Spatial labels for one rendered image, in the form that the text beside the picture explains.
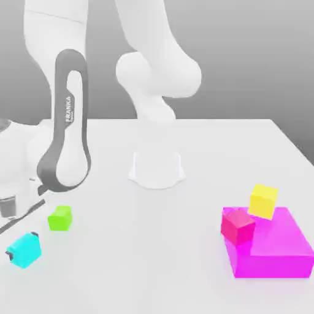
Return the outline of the small green cube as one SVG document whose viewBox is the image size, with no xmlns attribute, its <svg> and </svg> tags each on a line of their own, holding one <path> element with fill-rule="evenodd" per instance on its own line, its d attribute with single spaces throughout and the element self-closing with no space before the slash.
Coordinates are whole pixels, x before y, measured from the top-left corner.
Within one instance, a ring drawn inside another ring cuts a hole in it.
<svg viewBox="0 0 314 314">
<path fill-rule="evenodd" d="M 48 217 L 51 231 L 67 231 L 72 223 L 72 210 L 70 206 L 57 206 Z"/>
</svg>

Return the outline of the large magenta box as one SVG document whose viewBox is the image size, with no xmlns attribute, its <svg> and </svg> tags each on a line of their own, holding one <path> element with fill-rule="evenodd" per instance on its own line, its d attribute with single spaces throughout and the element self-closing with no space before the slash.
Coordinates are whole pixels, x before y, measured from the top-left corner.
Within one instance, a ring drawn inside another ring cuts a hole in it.
<svg viewBox="0 0 314 314">
<path fill-rule="evenodd" d="M 308 278 L 314 250 L 286 207 L 276 207 L 271 220 L 256 222 L 251 241 L 235 246 L 224 238 L 236 278 Z"/>
</svg>

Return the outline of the small pink cube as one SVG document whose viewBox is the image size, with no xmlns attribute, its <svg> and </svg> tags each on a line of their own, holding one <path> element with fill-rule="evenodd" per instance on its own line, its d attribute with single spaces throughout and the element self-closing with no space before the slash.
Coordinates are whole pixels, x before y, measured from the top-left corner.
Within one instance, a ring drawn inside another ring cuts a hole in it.
<svg viewBox="0 0 314 314">
<path fill-rule="evenodd" d="M 244 207 L 224 207 L 221 234 L 233 245 L 238 246 L 253 240 L 256 222 Z"/>
</svg>

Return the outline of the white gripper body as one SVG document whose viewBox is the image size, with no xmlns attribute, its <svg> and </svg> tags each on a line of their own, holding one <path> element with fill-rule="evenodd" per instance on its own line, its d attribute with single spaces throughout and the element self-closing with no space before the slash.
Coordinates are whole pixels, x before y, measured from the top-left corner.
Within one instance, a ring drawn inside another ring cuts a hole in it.
<svg viewBox="0 0 314 314">
<path fill-rule="evenodd" d="M 29 232 L 39 234 L 47 214 L 45 196 L 35 197 L 30 207 L 17 211 L 15 198 L 0 201 L 0 242 L 13 242 Z"/>
</svg>

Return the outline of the small cyan cube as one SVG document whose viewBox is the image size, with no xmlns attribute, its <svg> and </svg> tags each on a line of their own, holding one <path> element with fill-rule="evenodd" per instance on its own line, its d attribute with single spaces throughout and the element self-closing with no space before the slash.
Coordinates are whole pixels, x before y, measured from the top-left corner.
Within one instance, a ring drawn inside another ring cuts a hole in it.
<svg viewBox="0 0 314 314">
<path fill-rule="evenodd" d="M 10 262 L 22 269 L 30 266 L 42 255 L 39 237 L 30 232 L 9 245 L 6 251 L 13 253 L 13 260 Z"/>
</svg>

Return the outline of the small yellow cube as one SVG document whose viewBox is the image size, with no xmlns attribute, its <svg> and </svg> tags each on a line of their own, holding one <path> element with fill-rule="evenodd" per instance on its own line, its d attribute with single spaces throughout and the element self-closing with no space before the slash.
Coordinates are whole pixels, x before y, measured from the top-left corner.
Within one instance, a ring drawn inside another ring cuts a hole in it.
<svg viewBox="0 0 314 314">
<path fill-rule="evenodd" d="M 250 196 L 248 213 L 271 220 L 274 214 L 278 188 L 255 184 Z"/>
</svg>

